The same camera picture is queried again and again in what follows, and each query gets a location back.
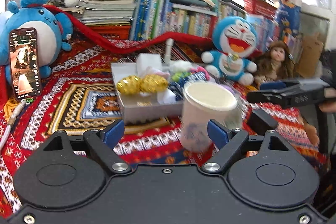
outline metal screw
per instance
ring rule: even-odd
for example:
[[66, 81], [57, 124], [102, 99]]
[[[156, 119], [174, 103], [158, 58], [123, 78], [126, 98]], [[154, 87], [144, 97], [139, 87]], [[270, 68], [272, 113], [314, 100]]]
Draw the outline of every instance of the metal screw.
[[120, 171], [121, 172], [121, 171], [127, 170], [127, 168], [128, 168], [128, 165], [124, 162], [117, 162], [117, 163], [112, 165], [112, 169], [114, 171]]
[[31, 215], [25, 215], [23, 217], [23, 221], [27, 224], [34, 224], [35, 223], [35, 218]]
[[207, 164], [204, 164], [203, 167], [206, 171], [210, 172], [218, 171], [221, 168], [221, 166], [215, 162], [208, 162]]
[[300, 224], [308, 224], [310, 222], [310, 216], [301, 216], [299, 222]]
[[171, 173], [173, 173], [173, 170], [171, 170], [171, 169], [163, 169], [162, 170], [162, 173], [164, 173], [164, 174], [171, 174]]

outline patterned blanket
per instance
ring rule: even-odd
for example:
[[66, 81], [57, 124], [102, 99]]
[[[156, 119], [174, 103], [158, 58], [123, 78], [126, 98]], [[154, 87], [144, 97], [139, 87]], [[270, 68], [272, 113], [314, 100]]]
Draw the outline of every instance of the patterned blanket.
[[[127, 55], [112, 54], [87, 37], [76, 33], [72, 39], [72, 51], [58, 58], [52, 75], [43, 80], [43, 93], [18, 117], [0, 158], [0, 216], [7, 217], [17, 211], [21, 203], [13, 187], [13, 176], [20, 165], [54, 131], [64, 129], [68, 134], [82, 134], [88, 128], [104, 128], [120, 117], [116, 103], [115, 87], [110, 73], [110, 62], [134, 62], [140, 52], [165, 52], [165, 45], [158, 44]], [[177, 43], [172, 49], [175, 60], [201, 62], [201, 48]], [[278, 122], [278, 131], [316, 169], [326, 158], [313, 147], [298, 122], [298, 110], [282, 110], [272, 104], [247, 103], [245, 89], [234, 84], [242, 93], [243, 111], [246, 118], [252, 108], [262, 108]], [[16, 106], [9, 100], [0, 110], [0, 137], [6, 122]], [[244, 123], [250, 134], [252, 130]], [[161, 118], [147, 124], [130, 125], [114, 151], [131, 165], [146, 163], [202, 164], [214, 153], [214, 148], [203, 154], [192, 154], [179, 143], [180, 120]]]

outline doll's face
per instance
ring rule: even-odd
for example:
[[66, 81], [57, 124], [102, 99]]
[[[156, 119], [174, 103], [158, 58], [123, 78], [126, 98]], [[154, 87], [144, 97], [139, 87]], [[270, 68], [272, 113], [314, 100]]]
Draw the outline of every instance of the doll's face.
[[271, 50], [271, 58], [276, 62], [284, 62], [285, 60], [285, 50], [280, 47], [274, 47]]

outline blue plush toy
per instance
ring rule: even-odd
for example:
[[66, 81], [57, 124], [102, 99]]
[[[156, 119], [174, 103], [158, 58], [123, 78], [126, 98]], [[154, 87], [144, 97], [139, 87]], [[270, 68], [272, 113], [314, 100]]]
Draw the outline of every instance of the blue plush toy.
[[37, 54], [41, 78], [51, 74], [49, 67], [58, 57], [61, 49], [71, 50], [71, 45], [63, 42], [70, 39], [73, 26], [70, 19], [63, 13], [53, 15], [42, 7], [48, 0], [21, 0], [21, 9], [15, 1], [7, 4], [13, 15], [7, 20], [0, 36], [0, 66], [6, 66], [6, 78], [11, 82], [9, 68], [8, 39], [13, 29], [35, 28], [37, 30]]
[[257, 65], [244, 57], [253, 53], [257, 34], [245, 19], [230, 16], [221, 20], [214, 29], [212, 40], [218, 51], [202, 54], [202, 61], [210, 64], [205, 69], [217, 77], [227, 76], [229, 80], [242, 85], [251, 85]]

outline smartphone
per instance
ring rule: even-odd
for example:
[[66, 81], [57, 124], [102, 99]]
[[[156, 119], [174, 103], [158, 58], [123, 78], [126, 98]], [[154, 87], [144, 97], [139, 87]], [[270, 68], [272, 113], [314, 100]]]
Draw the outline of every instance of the smartphone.
[[9, 60], [14, 98], [21, 101], [41, 95], [35, 28], [14, 29], [9, 33]]

